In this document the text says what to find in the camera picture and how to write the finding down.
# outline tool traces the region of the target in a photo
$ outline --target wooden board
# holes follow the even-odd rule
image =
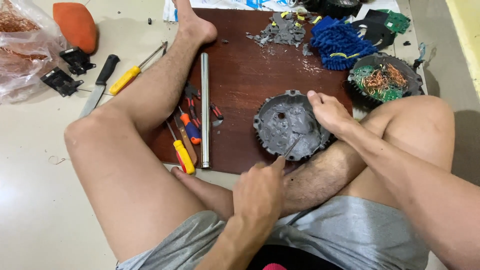
[[[298,48],[289,45],[270,43],[263,48],[246,37],[260,34],[260,30],[270,23],[272,12],[194,9],[197,15],[212,22],[218,31],[217,41],[200,49],[194,61],[190,82],[200,89],[200,59],[202,52],[208,53],[210,65],[210,100],[222,111],[225,120],[218,127],[211,128],[210,161],[212,170],[229,173],[247,171],[258,161],[270,164],[275,157],[267,153],[255,138],[253,116],[268,97],[296,89],[306,94],[308,90],[335,96],[347,110],[352,112],[352,103],[342,87],[347,71],[329,71],[322,68],[318,53],[303,56],[302,45]],[[304,42],[312,37],[310,24]],[[187,102],[180,100],[182,109],[187,112]],[[201,103],[196,102],[200,118]],[[211,113],[212,121],[216,120]],[[177,137],[180,132],[169,119]],[[157,157],[166,163],[178,164],[173,138],[167,128],[160,130],[151,145]],[[201,163],[201,147],[194,146]],[[298,162],[288,162],[286,171],[298,167]]]

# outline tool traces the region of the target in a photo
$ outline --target hand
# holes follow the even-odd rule
[[[308,91],[307,97],[317,121],[337,138],[342,139],[349,125],[358,124],[335,97],[315,91]]]
[[[285,158],[280,156],[268,167],[257,163],[242,173],[233,187],[234,216],[270,230],[280,217],[284,202],[284,166]]]

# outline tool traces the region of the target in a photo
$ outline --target orange pillow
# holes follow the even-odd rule
[[[88,9],[80,3],[53,4],[53,19],[68,42],[90,54],[96,46],[96,27]]]

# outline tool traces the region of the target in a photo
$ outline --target yellow screwdriver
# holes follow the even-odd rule
[[[156,49],[149,57],[147,57],[147,59],[145,59],[145,61],[143,61],[140,65],[137,66],[133,66],[131,69],[129,69],[127,72],[125,72],[125,74],[120,77],[120,79],[118,79],[118,81],[112,85],[112,87],[110,87],[110,93],[112,95],[116,95],[118,94],[118,92],[120,92],[120,90],[124,89],[125,87],[127,87],[130,83],[132,83],[135,78],[137,77],[137,75],[142,72],[141,68],[154,56],[156,55],[157,52],[159,52],[162,48],[166,48],[167,47],[167,44],[168,42],[165,41],[160,47],[158,47],[158,49]]]
[[[180,140],[177,140],[175,137],[175,134],[173,134],[172,127],[168,122],[167,126],[170,129],[170,132],[172,132],[172,136],[175,139],[175,142],[173,142],[173,146],[175,146],[175,150],[177,151],[177,159],[180,162],[180,166],[183,169],[183,172],[188,173],[188,174],[193,174],[195,172],[195,167],[193,166],[192,159],[188,155],[187,149],[183,146],[183,143]]]

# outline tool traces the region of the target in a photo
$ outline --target gray shorts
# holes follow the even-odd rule
[[[296,247],[346,270],[427,266],[428,249],[400,210],[336,196],[292,226],[286,225],[294,216],[280,219],[266,244]],[[224,227],[214,212],[199,212],[157,247],[121,263],[117,270],[194,269]]]

